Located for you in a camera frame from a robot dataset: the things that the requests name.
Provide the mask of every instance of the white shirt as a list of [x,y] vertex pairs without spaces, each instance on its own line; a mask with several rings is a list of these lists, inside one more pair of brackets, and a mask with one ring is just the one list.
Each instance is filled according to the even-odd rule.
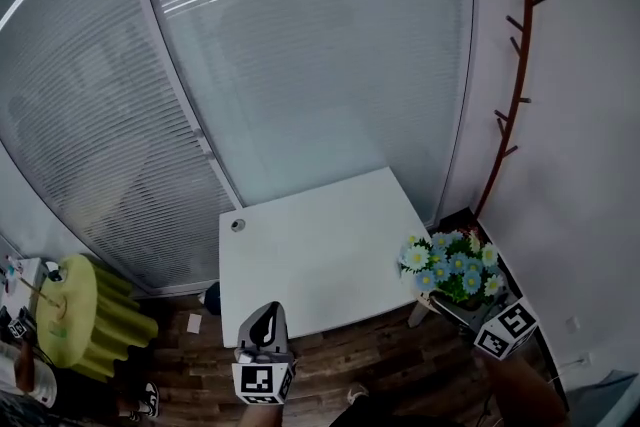
[[[0,391],[13,395],[23,395],[16,385],[14,365],[20,359],[20,351],[4,342],[0,342]],[[52,370],[42,361],[35,360],[35,376],[33,391],[29,393],[34,399],[47,407],[53,406],[58,392],[58,385]]]

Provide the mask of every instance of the flower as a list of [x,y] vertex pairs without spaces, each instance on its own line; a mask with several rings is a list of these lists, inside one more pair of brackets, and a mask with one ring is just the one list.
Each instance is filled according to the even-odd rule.
[[477,258],[468,258],[467,266],[465,267],[465,270],[482,272],[483,267],[484,266],[482,265],[482,262]]
[[447,261],[447,253],[442,248],[433,248],[431,250],[431,254],[429,255],[429,260],[433,263],[438,262],[446,262]]
[[429,263],[429,253],[422,246],[411,246],[404,253],[403,263],[414,271],[419,271]]
[[449,276],[451,276],[451,269],[449,269],[448,263],[438,262],[433,266],[433,273],[436,277],[436,283],[442,283],[443,281],[447,281]]
[[480,273],[478,271],[467,271],[462,277],[462,287],[464,291],[473,295],[478,290],[480,290],[480,286],[482,285],[482,278],[480,277]]
[[431,244],[433,245],[434,249],[446,249],[449,245],[449,242],[449,235],[440,231],[438,233],[434,233],[433,237],[431,237]]
[[469,245],[471,246],[471,251],[474,253],[480,251],[480,239],[474,231],[469,232]]
[[451,242],[454,242],[456,240],[462,240],[463,238],[464,238],[464,234],[461,231],[454,230],[451,233],[449,233],[449,240]]
[[416,286],[420,292],[431,292],[436,288],[436,277],[432,270],[416,274]]
[[453,274],[463,274],[467,269],[467,255],[464,253],[452,255],[450,262],[451,272]]
[[482,248],[482,263],[487,268],[498,265],[498,248],[496,246],[487,244]]
[[504,280],[502,279],[502,276],[494,274],[484,285],[484,295],[487,297],[496,295],[503,286]]

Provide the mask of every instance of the shoe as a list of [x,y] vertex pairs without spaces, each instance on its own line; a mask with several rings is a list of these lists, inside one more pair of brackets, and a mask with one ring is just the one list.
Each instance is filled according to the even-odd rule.
[[160,394],[158,393],[158,387],[152,383],[148,382],[144,387],[144,399],[143,402],[149,406],[150,411],[147,414],[153,418],[157,418],[158,416],[158,406],[160,405]]
[[347,393],[347,402],[353,406],[353,403],[356,401],[358,397],[368,397],[369,390],[367,390],[360,383],[353,383],[349,386],[349,393]]

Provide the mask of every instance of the fluorescent light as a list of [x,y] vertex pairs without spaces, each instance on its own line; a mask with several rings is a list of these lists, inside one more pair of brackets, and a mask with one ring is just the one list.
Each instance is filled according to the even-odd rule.
[[9,21],[9,18],[13,16],[13,13],[16,12],[16,9],[18,9],[20,7],[20,4],[22,4],[24,1],[25,0],[15,0],[15,2],[11,4],[11,7],[9,8],[9,10],[4,14],[2,19],[0,20],[0,31],[7,24],[7,22]]

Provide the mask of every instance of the round table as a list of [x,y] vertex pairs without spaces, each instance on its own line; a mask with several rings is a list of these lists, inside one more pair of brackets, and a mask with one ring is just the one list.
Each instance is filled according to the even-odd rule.
[[70,368],[98,381],[113,377],[113,362],[129,357],[130,345],[146,347],[158,336],[158,324],[138,312],[128,295],[131,284],[72,255],[60,262],[63,282],[46,279],[36,308],[38,343],[58,368]]

